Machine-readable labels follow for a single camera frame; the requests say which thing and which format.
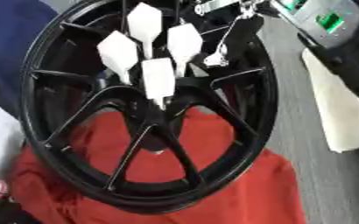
wheel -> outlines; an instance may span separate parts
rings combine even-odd
[[[251,166],[271,134],[278,85],[268,53],[255,36],[228,66],[205,68],[195,59],[186,77],[177,80],[167,109],[160,110],[145,98],[140,65],[130,71],[134,85],[125,86],[110,74],[97,52],[96,45],[112,31],[126,32],[123,15],[136,3],[123,2],[82,1],[43,30],[22,70],[20,121],[38,157],[82,194],[132,213],[168,213],[219,191]],[[163,11],[164,30],[189,11],[189,5],[175,10],[179,5],[171,1],[148,4]],[[211,54],[229,21],[221,17],[194,21],[204,39],[202,54]],[[162,34],[154,43],[159,57],[168,56],[165,39]],[[214,111],[236,133],[222,156],[203,170],[196,169],[178,140],[184,114],[195,106]],[[120,111],[131,135],[130,146],[111,175],[96,170],[69,143],[72,131],[101,109]],[[156,139],[168,149],[154,147]],[[166,183],[130,182],[125,173],[141,148],[172,152],[185,177]]]

gray carpet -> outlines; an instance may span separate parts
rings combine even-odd
[[[42,1],[57,11],[76,2]],[[267,19],[260,36],[280,86],[278,120],[268,147],[292,162],[307,223],[359,224],[359,157],[328,150],[295,30],[281,20]]]

metal bracket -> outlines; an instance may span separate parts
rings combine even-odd
[[[200,16],[204,16],[210,11],[215,11],[231,4],[240,3],[241,0],[211,0],[206,3],[197,4],[194,7],[194,12]]]
[[[207,67],[216,67],[216,66],[226,67],[229,65],[229,61],[226,60],[228,49],[224,45],[224,42],[227,36],[233,30],[233,27],[236,25],[236,22],[239,19],[249,19],[256,15],[255,2],[256,1],[248,1],[244,3],[240,2],[242,14],[236,17],[236,19],[233,21],[227,32],[224,34],[222,40],[219,42],[218,46],[216,47],[216,51],[204,59],[204,64]]]

red fabric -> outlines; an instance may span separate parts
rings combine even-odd
[[[197,109],[187,113],[179,140],[199,169],[213,162],[232,141],[228,124]],[[90,164],[111,173],[130,137],[121,115],[99,115],[87,128],[74,133],[73,147]],[[154,155],[142,150],[128,170],[134,181],[167,181],[183,176],[167,150]],[[19,157],[11,192],[24,210],[46,224],[303,224],[295,173],[289,162],[264,150],[250,169],[227,188],[195,206],[164,215],[138,215],[85,198],[52,175],[30,149]]]

white cube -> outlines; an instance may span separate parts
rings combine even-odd
[[[130,84],[128,71],[137,64],[137,45],[119,31],[112,32],[98,45],[102,63]]]
[[[162,11],[146,3],[139,3],[128,15],[130,35],[144,45],[144,55],[152,58],[152,43],[162,32]]]
[[[186,63],[200,53],[202,42],[192,24],[178,25],[168,31],[167,48],[180,70],[184,70]]]
[[[175,76],[169,58],[150,59],[142,62],[145,93],[148,99],[159,102],[163,97],[174,95]]]

